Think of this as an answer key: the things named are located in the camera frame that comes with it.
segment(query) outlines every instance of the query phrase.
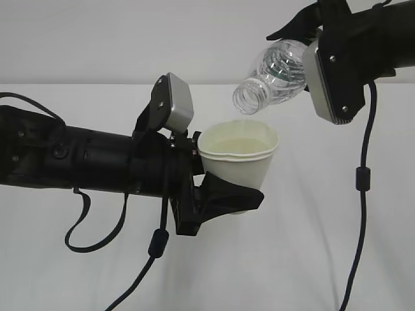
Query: white paper cup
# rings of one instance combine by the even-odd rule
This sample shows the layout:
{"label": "white paper cup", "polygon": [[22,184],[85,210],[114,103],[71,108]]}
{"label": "white paper cup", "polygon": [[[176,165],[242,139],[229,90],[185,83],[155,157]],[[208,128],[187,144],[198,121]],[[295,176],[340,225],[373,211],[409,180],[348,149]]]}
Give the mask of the white paper cup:
{"label": "white paper cup", "polygon": [[204,170],[230,183],[259,190],[279,144],[263,122],[236,120],[215,125],[198,140]]}

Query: bolt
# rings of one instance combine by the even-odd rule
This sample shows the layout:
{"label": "bolt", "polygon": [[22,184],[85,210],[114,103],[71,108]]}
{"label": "bolt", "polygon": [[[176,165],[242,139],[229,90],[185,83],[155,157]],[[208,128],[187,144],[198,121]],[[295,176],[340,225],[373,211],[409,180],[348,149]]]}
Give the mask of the bolt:
{"label": "bolt", "polygon": [[58,146],[53,150],[53,156],[57,159],[63,159],[67,156],[68,149],[63,146]]}

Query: black cable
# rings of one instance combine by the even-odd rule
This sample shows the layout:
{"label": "black cable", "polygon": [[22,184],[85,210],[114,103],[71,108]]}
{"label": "black cable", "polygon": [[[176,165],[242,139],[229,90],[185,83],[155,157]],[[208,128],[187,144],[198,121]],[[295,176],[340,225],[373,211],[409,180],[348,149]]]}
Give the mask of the black cable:
{"label": "black cable", "polygon": [[51,117],[54,117],[56,120],[58,120],[63,125],[65,125],[65,121],[61,117],[59,117],[57,114],[53,113],[51,110],[47,109],[44,105],[40,104],[39,102],[36,102],[35,100],[32,100],[29,97],[26,97],[26,96],[23,96],[23,95],[20,95],[20,94],[16,94],[16,93],[11,93],[11,92],[1,92],[0,93],[0,98],[4,98],[4,97],[12,97],[12,98],[17,98],[17,99],[23,100],[23,101],[29,103],[30,105],[38,108],[39,110],[42,110],[44,113],[47,113]]}
{"label": "black cable", "polygon": [[136,290],[136,288],[139,286],[140,282],[144,279],[145,275],[150,270],[154,261],[163,255],[164,249],[169,239],[169,233],[166,231],[167,214],[169,211],[169,154],[170,149],[169,147],[166,147],[160,228],[154,232],[150,243],[150,247],[148,248],[150,258],[147,260],[147,263],[144,265],[143,269],[141,270],[135,281],[131,284],[131,286],[121,296],[119,296],[117,300],[115,300],[107,309],[105,309],[105,311],[112,311],[120,303],[122,303],[129,295],[131,295],[133,291]]}
{"label": "black cable", "polygon": [[[359,175],[359,169],[358,168],[358,176],[357,176],[357,183],[359,184],[359,182],[361,180],[359,180],[359,178],[363,177],[363,179],[367,179],[366,182],[367,184],[370,183],[370,170],[369,168],[366,167],[366,159],[367,159],[367,155],[368,155],[368,145],[369,145],[369,140],[370,140],[370,134],[372,132],[372,128],[374,125],[374,121],[375,121],[375,116],[376,116],[376,106],[377,106],[377,90],[376,90],[376,85],[375,82],[370,82],[369,83],[369,88],[370,88],[370,112],[369,112],[369,119],[368,119],[368,123],[366,125],[366,130],[364,132],[364,138],[363,138],[363,144],[362,144],[362,154],[361,154],[361,169],[363,170],[363,176]],[[360,190],[361,193],[361,228],[360,228],[360,233],[359,233],[359,241],[357,242],[357,249],[356,249],[356,255],[355,255],[355,259],[353,261],[353,265],[351,266],[351,270],[350,270],[350,274],[349,274],[349,278],[348,278],[348,283],[346,286],[346,291],[344,293],[344,298],[343,298],[343,302],[342,305],[340,307],[340,311],[345,311],[346,307],[348,305],[349,299],[350,299],[350,294],[351,294],[351,288],[353,286],[353,281],[355,279],[355,275],[356,275],[356,271],[357,271],[357,267],[359,265],[359,261],[361,259],[361,255],[362,255],[362,250],[363,250],[363,244],[364,244],[364,236],[366,234],[366,221],[367,221],[367,206],[366,206],[366,191],[369,190],[370,186],[367,186],[365,189]]]}
{"label": "black cable", "polygon": [[117,298],[105,311],[112,311],[114,310],[120,303],[122,303],[131,293],[138,287],[140,282],[143,280],[151,266],[153,265],[155,258],[150,257],[145,264],[144,268],[141,270],[140,274],[136,278],[136,280],[132,283],[132,285],[125,291],[125,293]]}

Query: plastic bottle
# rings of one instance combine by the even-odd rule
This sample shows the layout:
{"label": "plastic bottle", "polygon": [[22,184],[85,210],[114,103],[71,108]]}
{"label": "plastic bottle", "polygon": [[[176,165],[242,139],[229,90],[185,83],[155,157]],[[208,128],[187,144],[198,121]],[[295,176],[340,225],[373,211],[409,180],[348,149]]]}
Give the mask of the plastic bottle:
{"label": "plastic bottle", "polygon": [[279,40],[264,50],[249,77],[233,93],[235,107],[252,115],[303,91],[307,85],[302,66],[306,48],[300,41]]}

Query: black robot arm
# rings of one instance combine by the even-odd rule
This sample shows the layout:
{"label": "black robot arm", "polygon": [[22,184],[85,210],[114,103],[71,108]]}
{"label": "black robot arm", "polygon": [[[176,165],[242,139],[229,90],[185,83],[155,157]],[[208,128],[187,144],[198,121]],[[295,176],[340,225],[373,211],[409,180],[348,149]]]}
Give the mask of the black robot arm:
{"label": "black robot arm", "polygon": [[268,40],[298,39],[318,31],[303,55],[308,90],[317,115],[351,122],[364,106],[363,87],[396,68],[415,66],[415,0],[352,14],[346,0],[318,0]]}
{"label": "black robot arm", "polygon": [[[28,100],[0,93],[7,96]],[[176,233],[190,236],[214,217],[257,209],[263,200],[260,191],[209,172],[200,187],[194,185],[193,176],[205,174],[197,148],[200,132],[187,137],[191,94],[171,73],[154,86],[131,137],[67,126],[46,112],[52,117],[0,106],[0,184],[168,196]],[[172,132],[169,138],[158,132],[162,128]]]}

